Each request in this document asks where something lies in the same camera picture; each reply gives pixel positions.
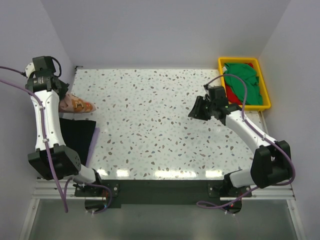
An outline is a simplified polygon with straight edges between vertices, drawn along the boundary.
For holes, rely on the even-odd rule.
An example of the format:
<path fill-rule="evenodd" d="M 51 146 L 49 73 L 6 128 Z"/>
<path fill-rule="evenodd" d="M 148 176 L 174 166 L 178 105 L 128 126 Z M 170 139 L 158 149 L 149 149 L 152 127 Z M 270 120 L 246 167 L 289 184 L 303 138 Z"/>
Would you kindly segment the pink t shirt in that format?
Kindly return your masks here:
<path fill-rule="evenodd" d="M 72 93 L 67 93 L 58 106 L 60 113 L 82 114 L 92 113 L 95 110 L 96 107 L 93 103 L 83 100 Z"/>

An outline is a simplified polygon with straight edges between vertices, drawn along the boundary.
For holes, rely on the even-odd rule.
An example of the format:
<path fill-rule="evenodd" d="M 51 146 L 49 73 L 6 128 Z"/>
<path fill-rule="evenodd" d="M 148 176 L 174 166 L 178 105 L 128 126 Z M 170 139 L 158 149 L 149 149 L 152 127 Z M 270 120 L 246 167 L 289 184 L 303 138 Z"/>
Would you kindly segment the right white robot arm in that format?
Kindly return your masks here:
<path fill-rule="evenodd" d="M 260 130 L 236 103 L 229 103 L 222 86 L 204 85 L 205 96 L 197 96 L 189 117 L 209 121 L 219 120 L 234 131 L 253 153 L 250 168 L 224 176 L 220 193 L 255 185 L 261 189 L 282 185 L 295 175 L 289 144 L 277 141 Z"/>

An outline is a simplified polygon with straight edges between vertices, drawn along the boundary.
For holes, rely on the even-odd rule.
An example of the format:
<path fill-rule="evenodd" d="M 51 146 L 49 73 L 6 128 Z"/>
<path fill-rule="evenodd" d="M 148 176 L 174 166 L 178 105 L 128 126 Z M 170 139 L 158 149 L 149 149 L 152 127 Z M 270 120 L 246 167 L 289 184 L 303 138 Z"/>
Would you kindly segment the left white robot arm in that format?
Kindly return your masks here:
<path fill-rule="evenodd" d="M 72 177 L 78 184 L 101 184 L 98 172 L 81 163 L 79 154 L 66 146 L 59 118 L 59 103 L 69 84 L 55 75 L 57 59 L 38 56 L 25 68 L 25 85 L 30 92 L 36 120 L 35 151 L 28 154 L 29 164 L 46 180 Z"/>

